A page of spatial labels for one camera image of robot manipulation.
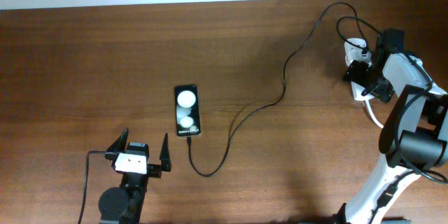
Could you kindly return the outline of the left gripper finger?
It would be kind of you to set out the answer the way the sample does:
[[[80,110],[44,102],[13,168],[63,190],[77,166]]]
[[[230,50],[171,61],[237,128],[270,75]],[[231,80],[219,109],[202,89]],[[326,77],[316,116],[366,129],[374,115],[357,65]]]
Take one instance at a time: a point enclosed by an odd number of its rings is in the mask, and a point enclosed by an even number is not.
[[[172,170],[172,162],[169,153],[168,133],[164,135],[162,148],[160,151],[160,165],[163,172],[170,172]]]
[[[120,153],[142,155],[149,158],[149,147],[146,143],[127,142],[129,129],[125,128],[120,136],[106,149],[104,155],[107,160],[116,161]]]

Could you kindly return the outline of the black Samsung Galaxy smartphone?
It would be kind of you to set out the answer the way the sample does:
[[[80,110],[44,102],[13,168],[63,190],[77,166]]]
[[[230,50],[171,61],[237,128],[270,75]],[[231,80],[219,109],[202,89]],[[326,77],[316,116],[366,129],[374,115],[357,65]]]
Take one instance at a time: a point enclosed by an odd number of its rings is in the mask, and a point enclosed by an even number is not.
[[[191,137],[201,134],[200,108],[197,86],[179,85],[174,88],[176,135]]]

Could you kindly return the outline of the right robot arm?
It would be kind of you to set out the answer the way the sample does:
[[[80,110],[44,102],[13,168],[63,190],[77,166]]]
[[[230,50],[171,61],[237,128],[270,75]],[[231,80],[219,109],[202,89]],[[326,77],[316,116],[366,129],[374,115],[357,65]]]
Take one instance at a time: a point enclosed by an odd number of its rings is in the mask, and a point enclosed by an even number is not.
[[[413,52],[404,33],[380,33],[373,52],[365,40],[344,42],[348,66],[343,77],[357,100],[398,100],[379,135],[380,156],[360,192],[344,203],[332,223],[380,223],[411,183],[424,177],[446,184],[435,171],[447,163],[447,92],[438,87]]]

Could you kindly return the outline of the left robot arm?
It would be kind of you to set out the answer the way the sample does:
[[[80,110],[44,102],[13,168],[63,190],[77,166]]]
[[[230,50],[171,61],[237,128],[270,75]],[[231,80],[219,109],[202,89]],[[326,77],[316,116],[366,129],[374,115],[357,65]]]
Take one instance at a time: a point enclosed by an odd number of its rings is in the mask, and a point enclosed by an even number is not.
[[[172,170],[167,135],[162,142],[159,164],[148,162],[149,147],[146,143],[128,142],[128,135],[129,130],[124,129],[104,154],[122,179],[119,186],[109,188],[99,198],[100,223],[138,223],[148,181],[159,179],[162,173]]]

